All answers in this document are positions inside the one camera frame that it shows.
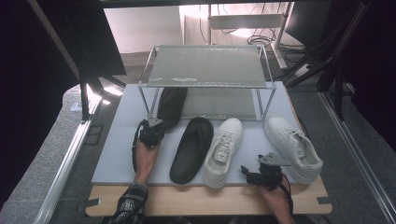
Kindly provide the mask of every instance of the black curtain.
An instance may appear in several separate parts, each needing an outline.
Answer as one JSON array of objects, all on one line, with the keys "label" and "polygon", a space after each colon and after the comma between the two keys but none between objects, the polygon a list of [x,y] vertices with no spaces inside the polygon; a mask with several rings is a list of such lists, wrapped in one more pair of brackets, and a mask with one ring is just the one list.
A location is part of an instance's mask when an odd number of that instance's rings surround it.
[{"label": "black curtain", "polygon": [[[332,0],[323,39],[360,1]],[[340,58],[345,81],[355,88],[352,102],[396,150],[396,2],[372,0]],[[323,55],[329,56],[332,48]]]},{"label": "black curtain", "polygon": [[100,0],[38,0],[82,76],[126,75]]},{"label": "black curtain", "polygon": [[0,27],[3,206],[57,119],[64,92],[78,79],[26,1],[2,1]]}]

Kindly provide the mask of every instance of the white sneaker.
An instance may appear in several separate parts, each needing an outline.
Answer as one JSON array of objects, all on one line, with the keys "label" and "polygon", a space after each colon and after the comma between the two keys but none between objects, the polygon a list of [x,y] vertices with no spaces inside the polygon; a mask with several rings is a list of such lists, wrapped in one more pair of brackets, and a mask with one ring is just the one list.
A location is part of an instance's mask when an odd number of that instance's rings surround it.
[{"label": "white sneaker", "polygon": [[233,154],[241,146],[242,134],[239,119],[227,119],[220,125],[204,162],[204,182],[210,188],[224,185]]},{"label": "white sneaker", "polygon": [[289,170],[294,180],[310,184],[318,178],[323,161],[302,131],[295,131],[291,124],[279,115],[269,117],[265,121],[264,130],[270,142],[282,153],[285,160],[290,162]]}]

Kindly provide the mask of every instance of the wall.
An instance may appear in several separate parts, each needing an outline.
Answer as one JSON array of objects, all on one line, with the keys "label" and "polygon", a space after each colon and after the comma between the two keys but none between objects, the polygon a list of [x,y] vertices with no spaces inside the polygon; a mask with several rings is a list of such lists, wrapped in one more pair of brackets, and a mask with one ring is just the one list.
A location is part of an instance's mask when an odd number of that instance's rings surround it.
[{"label": "wall", "polygon": [[183,44],[178,7],[108,8],[105,13],[120,53]]}]

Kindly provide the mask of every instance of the human arm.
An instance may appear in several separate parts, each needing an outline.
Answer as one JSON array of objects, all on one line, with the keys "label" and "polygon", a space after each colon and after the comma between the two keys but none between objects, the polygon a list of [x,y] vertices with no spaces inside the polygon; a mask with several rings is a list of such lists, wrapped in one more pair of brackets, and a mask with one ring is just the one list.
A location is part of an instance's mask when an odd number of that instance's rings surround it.
[{"label": "human arm", "polygon": [[145,217],[144,205],[149,197],[146,185],[157,160],[160,145],[147,147],[142,142],[137,141],[135,154],[137,171],[134,176],[134,183],[119,198],[117,211],[109,223],[142,223]]},{"label": "human arm", "polygon": [[[287,186],[287,181],[284,176],[282,185]],[[258,186],[258,190],[279,224],[294,224],[286,194],[280,187],[269,190],[267,187]]]}]

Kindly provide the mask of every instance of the white platform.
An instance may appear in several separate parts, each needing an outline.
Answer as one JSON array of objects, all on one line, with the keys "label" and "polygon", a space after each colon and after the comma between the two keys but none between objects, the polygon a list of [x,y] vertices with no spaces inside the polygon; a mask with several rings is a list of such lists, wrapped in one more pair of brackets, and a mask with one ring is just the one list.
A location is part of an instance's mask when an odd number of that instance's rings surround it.
[{"label": "white platform", "polygon": [[[267,116],[278,114],[286,118],[295,129],[299,129],[294,117],[290,99],[281,82],[276,82],[276,93],[269,107]],[[271,90],[260,90],[264,104],[268,102]],[[146,88],[147,99],[154,96],[154,88]],[[255,91],[252,91],[253,100],[257,99]],[[132,143],[138,123],[147,118],[143,100],[137,85],[127,85],[121,98],[119,108],[111,125],[102,155],[96,166],[92,178],[93,184],[102,185],[129,185],[134,180],[134,168],[132,164]],[[175,185],[169,171],[177,152],[181,136],[184,133],[189,119],[182,119],[179,124],[165,133],[160,149],[157,164],[149,180],[150,185]],[[214,131],[218,129],[223,120],[210,120]],[[260,121],[242,121],[244,126],[244,139],[241,147],[234,154],[226,185],[246,185],[245,176],[242,175],[240,166],[247,167],[250,172],[259,172],[258,155],[266,155],[269,152],[281,156],[271,145],[265,136],[263,123]],[[203,185],[203,167],[188,185]],[[288,175],[290,183],[295,181]]]}]

